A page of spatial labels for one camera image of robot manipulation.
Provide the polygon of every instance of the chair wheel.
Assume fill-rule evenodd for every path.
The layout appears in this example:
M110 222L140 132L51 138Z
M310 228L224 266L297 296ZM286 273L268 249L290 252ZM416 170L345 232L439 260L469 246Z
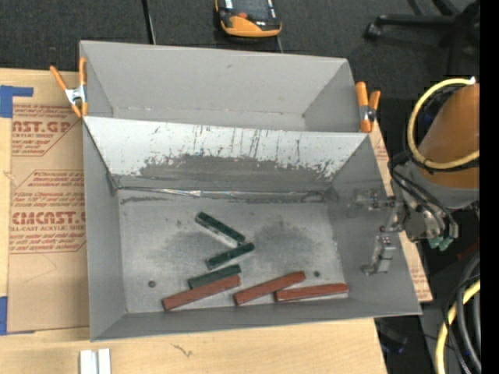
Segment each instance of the chair wheel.
M372 22L364 30L364 38L368 41L375 41L381 35L381 28Z

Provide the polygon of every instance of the metal bracket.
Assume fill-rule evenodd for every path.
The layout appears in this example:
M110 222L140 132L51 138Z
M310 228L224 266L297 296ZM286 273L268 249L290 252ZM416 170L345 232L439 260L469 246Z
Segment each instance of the metal bracket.
M391 244L386 233L378 235L374 241L374 253L370 263L361 267L365 275L387 273L397 248Z

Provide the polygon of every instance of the chair leg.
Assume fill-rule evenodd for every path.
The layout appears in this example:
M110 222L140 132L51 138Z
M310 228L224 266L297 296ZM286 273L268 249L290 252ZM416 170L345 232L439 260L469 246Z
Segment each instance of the chair leg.
M378 16L374 22L369 23L364 30L364 38L375 41L383 32L383 26L410 26L427 29L441 29L442 27L452 27L453 16L407 16L407 15L382 15Z

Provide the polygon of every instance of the wooden block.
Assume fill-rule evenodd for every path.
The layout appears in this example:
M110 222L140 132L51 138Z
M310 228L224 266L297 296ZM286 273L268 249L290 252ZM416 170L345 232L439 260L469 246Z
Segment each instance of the wooden block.
M306 279L305 273L296 271L285 276L269 280L265 283L255 285L234 294L234 302L236 305L242 305L261 296L271 294L281 290L282 288L290 287L293 284L298 284Z
M163 298L161 302L165 310L172 310L182 305L198 301L200 299L219 294L230 288L237 287L241 284L241 278L238 274L222 278L221 280L214 281L213 283L202 285L201 287L194 288L179 292L178 294Z
M305 298L317 298L320 296L344 294L349 291L345 283L313 285L311 287L291 288L276 291L274 296L277 302L296 301Z

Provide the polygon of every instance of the cardboard sheet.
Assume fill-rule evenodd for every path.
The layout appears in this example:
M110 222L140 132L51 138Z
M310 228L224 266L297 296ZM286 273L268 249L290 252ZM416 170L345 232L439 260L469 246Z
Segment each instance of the cardboard sheet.
M7 330L86 326L81 121L49 71L1 74L1 84L34 88L13 105Z

